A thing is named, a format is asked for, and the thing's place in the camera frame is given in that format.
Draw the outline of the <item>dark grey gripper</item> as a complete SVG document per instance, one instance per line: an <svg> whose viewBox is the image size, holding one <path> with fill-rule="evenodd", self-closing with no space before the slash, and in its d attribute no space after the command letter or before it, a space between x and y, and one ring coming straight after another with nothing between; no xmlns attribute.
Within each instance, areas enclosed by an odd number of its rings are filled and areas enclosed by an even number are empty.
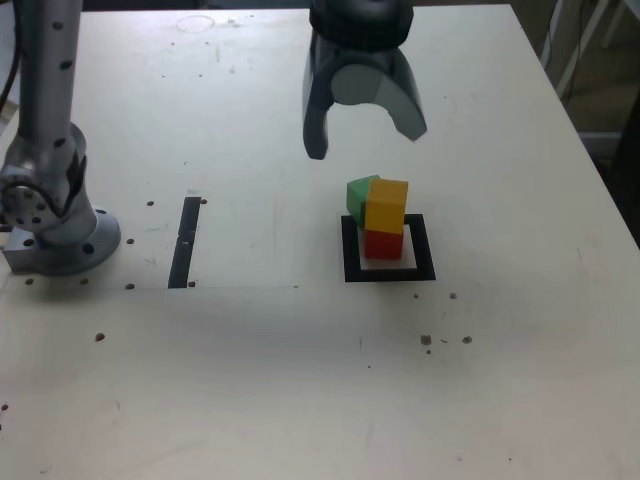
<svg viewBox="0 0 640 480"><path fill-rule="evenodd" d="M396 130L411 141L427 131L412 69L399 49L338 49L313 32L302 90L303 141L311 159L327 154L327 114L334 102L385 109Z"/></svg>

